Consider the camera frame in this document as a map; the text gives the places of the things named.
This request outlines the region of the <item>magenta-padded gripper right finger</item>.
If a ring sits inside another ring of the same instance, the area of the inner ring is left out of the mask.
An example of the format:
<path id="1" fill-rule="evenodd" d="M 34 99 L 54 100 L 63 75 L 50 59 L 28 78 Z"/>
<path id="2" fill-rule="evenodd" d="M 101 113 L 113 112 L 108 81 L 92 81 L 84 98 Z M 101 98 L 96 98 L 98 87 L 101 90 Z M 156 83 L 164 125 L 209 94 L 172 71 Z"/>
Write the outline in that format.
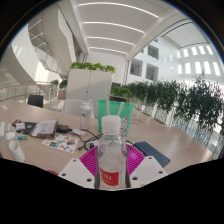
<path id="1" fill-rule="evenodd" d="M 144 156 L 131 145 L 126 147 L 128 157 L 125 181 L 128 188 L 140 188 L 167 176 L 167 172 L 153 156 Z"/>

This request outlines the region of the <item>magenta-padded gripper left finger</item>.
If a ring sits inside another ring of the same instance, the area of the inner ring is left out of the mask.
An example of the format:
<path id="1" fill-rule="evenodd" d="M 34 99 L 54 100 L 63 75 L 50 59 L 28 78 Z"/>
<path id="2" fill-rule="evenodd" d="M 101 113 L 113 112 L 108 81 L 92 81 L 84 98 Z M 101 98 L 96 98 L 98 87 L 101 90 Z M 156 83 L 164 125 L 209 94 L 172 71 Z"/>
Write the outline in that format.
<path id="1" fill-rule="evenodd" d="M 59 173 L 59 177 L 81 187 L 94 189 L 96 174 L 96 147 L 93 147 L 80 158 L 72 158 Z"/>

